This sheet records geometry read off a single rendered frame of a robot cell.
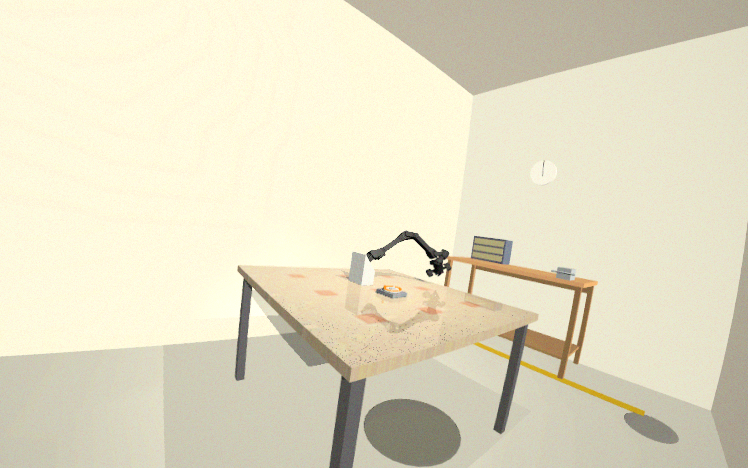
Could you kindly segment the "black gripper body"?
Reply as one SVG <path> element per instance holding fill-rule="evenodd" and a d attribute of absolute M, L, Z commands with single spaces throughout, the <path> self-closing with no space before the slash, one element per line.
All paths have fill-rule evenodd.
<path fill-rule="evenodd" d="M 436 267 L 435 264 L 434 264 L 434 269 L 433 270 L 428 269 L 428 270 L 426 270 L 426 273 L 428 275 L 428 278 L 430 278 L 430 277 L 433 277 L 433 273 L 436 275 L 439 272 L 443 272 L 443 270 L 447 270 L 447 271 L 451 270 L 451 266 L 449 265 L 449 263 L 443 264 L 442 267 Z"/>

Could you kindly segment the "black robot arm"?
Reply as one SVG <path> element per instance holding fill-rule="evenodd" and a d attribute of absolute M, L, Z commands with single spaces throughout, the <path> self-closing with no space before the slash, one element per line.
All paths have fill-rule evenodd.
<path fill-rule="evenodd" d="M 407 230 L 405 230 L 404 232 L 402 232 L 401 234 L 399 234 L 396 239 L 394 239 L 393 241 L 391 241 L 390 243 L 388 243 L 384 247 L 379 248 L 377 250 L 371 250 L 371 251 L 369 251 L 366 254 L 366 256 L 367 256 L 368 260 L 370 261 L 370 263 L 373 260 L 377 260 L 377 259 L 379 260 L 383 256 L 386 255 L 385 254 L 386 251 L 388 251 L 389 249 L 391 249 L 392 247 L 394 247 L 399 242 L 402 242 L 402 241 L 405 241 L 405 240 L 415 240 L 421 246 L 421 248 L 426 252 L 426 255 L 428 256 L 428 258 L 432 260 L 432 261 L 430 261 L 430 265 L 431 266 L 433 265 L 432 266 L 433 269 L 434 269 L 434 264 L 435 264 L 436 267 L 442 267 L 443 260 L 446 260 L 447 257 L 449 256 L 449 252 L 447 250 L 441 249 L 440 252 L 437 252 L 436 249 L 430 247 L 419 236 L 418 233 L 409 232 Z M 433 260 L 433 259 L 435 259 L 435 260 Z"/>

